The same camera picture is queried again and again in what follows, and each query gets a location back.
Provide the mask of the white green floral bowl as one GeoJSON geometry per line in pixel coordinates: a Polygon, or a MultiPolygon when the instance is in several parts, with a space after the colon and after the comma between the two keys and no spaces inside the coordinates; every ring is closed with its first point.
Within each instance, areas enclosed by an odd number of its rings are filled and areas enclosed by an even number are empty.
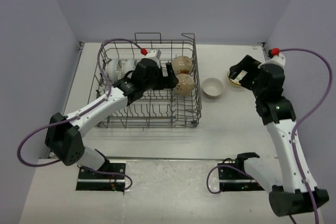
{"type": "Polygon", "coordinates": [[[235,87],[241,87],[240,80],[244,77],[244,73],[240,73],[235,79],[229,77],[230,71],[227,72],[229,82],[235,87]]]}

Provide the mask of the beige floral bowl front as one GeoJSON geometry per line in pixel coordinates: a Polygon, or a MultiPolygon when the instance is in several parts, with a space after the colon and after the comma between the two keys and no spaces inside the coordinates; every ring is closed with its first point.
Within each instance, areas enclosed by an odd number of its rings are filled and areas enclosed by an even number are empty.
{"type": "Polygon", "coordinates": [[[225,90],[224,84],[217,78],[207,78],[202,83],[202,91],[207,98],[217,99],[225,90]]]}

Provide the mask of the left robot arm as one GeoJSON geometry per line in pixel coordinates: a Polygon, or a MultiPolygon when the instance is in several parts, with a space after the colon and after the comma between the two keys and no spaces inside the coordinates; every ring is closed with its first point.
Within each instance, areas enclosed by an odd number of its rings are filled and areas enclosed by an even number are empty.
{"type": "Polygon", "coordinates": [[[78,164],[90,169],[97,178],[106,177],[109,172],[107,158],[98,150],[84,146],[83,137],[103,119],[140,99],[146,91],[175,88],[178,79],[171,63],[166,64],[166,69],[167,75],[164,75],[159,63],[143,58],[101,97],[66,116],[54,114],[46,146],[64,165],[78,164]]]}

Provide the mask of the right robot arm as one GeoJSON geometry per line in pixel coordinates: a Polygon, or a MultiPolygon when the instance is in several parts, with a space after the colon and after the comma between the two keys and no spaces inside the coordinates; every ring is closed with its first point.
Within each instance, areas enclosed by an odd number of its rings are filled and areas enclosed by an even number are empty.
{"type": "Polygon", "coordinates": [[[268,194],[269,203],[278,217],[316,213],[329,201],[310,173],[297,133],[292,103],[283,96],[285,58],[274,56],[261,63],[246,55],[230,67],[228,77],[236,79],[255,97],[256,111],[274,144],[281,178],[256,153],[237,155],[234,172],[239,178],[251,176],[268,194]]]}

